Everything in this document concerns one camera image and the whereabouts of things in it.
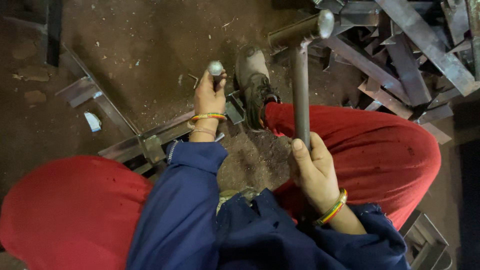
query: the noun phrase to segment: metal hammer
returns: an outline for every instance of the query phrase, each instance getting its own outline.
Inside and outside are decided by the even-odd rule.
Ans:
[[[335,19],[330,10],[298,23],[283,27],[268,34],[268,43],[273,50],[289,50],[292,72],[293,111],[295,137],[310,147],[310,117],[308,102],[308,53],[307,46],[314,39],[329,38]]]

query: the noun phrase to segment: shoe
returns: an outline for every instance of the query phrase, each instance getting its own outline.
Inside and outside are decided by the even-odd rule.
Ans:
[[[252,46],[242,47],[235,64],[235,76],[247,113],[247,126],[254,132],[264,131],[265,105],[268,102],[280,103],[280,98],[270,85],[262,50]]]

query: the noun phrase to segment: blue shirt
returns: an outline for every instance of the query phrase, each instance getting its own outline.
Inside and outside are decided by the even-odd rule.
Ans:
[[[127,269],[410,269],[406,245],[373,204],[351,206],[367,234],[296,228],[268,189],[249,207],[240,194],[218,215],[219,143],[174,142],[169,166],[138,221]]]

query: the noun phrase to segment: shirt cuff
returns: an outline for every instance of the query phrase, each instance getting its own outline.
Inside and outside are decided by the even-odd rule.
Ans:
[[[198,168],[216,174],[228,153],[218,142],[174,141],[167,147],[167,163]]]

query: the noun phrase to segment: blue sleeve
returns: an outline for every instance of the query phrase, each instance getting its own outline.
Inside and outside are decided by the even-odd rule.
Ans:
[[[215,269],[216,174],[227,151],[214,142],[174,142],[167,157],[138,221],[127,269]]]
[[[364,204],[350,208],[367,234],[344,234],[317,226],[319,247],[348,269],[410,269],[405,241],[380,207]]]

